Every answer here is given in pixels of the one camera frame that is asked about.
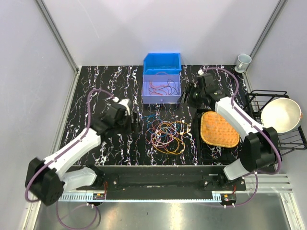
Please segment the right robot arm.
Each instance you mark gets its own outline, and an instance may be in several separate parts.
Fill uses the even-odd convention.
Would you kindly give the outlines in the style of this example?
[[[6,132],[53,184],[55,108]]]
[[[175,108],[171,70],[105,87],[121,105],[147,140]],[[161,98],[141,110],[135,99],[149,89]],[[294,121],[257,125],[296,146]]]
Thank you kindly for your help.
[[[228,190],[236,179],[261,172],[263,167],[275,163],[281,168],[277,131],[273,127],[265,128],[251,118],[236,104],[233,96],[219,88],[212,74],[198,76],[196,83],[189,82],[178,102],[193,108],[209,106],[235,129],[243,141],[238,158],[225,166],[218,177],[220,188]]]

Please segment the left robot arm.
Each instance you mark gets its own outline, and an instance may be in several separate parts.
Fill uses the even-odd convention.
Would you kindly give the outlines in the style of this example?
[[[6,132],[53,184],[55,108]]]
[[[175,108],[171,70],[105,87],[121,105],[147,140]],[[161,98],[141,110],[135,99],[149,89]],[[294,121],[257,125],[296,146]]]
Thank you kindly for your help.
[[[88,128],[54,154],[32,159],[28,164],[25,187],[45,206],[56,203],[63,193],[80,187],[94,190],[103,187],[105,173],[94,165],[70,171],[70,167],[90,150],[113,134],[139,133],[139,116],[132,111],[130,99],[112,103]]]

